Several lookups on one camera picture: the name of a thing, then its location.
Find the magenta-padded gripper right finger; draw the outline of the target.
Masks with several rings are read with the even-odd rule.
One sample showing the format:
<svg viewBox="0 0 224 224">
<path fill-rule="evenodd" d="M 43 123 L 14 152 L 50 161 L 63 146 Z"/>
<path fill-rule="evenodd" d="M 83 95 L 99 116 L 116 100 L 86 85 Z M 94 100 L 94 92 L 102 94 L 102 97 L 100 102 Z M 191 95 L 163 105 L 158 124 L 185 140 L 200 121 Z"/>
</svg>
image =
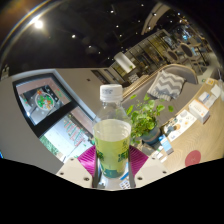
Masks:
<svg viewBox="0 0 224 224">
<path fill-rule="evenodd" d="M 129 181 L 132 188 L 148 185 L 169 174 L 156 156 L 147 156 L 137 148 L 129 148 Z"/>
</svg>

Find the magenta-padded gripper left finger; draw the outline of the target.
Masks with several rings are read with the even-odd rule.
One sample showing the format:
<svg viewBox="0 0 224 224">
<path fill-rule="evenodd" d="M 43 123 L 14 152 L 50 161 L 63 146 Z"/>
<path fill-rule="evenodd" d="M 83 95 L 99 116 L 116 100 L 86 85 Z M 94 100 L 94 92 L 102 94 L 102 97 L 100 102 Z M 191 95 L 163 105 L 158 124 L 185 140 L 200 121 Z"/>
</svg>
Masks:
<svg viewBox="0 0 224 224">
<path fill-rule="evenodd" d="M 84 188 L 92 188 L 96 177 L 96 150 L 92 146 L 77 158 L 69 158 L 57 176 Z"/>
</svg>

